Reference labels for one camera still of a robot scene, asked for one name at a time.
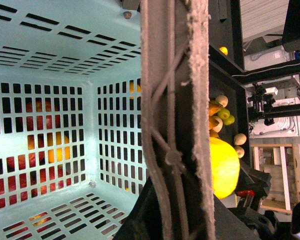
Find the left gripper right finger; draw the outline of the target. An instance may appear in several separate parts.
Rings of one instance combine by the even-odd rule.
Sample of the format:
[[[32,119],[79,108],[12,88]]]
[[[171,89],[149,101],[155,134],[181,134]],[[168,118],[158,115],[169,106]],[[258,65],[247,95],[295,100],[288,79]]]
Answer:
[[[251,168],[243,160],[239,160],[240,171],[237,192],[253,191],[256,197],[266,198],[271,188],[271,174]]]

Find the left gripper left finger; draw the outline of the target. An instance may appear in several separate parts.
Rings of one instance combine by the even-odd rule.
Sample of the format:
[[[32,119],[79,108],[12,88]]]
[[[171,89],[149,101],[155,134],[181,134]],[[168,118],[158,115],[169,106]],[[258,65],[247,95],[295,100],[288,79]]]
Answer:
[[[195,181],[185,182],[186,211],[190,240],[206,240],[206,213],[201,207],[202,194]],[[231,213],[219,200],[214,200],[215,238],[217,240],[258,240],[252,230]],[[165,240],[164,224],[157,194],[149,177],[132,211],[116,233],[115,240]]]

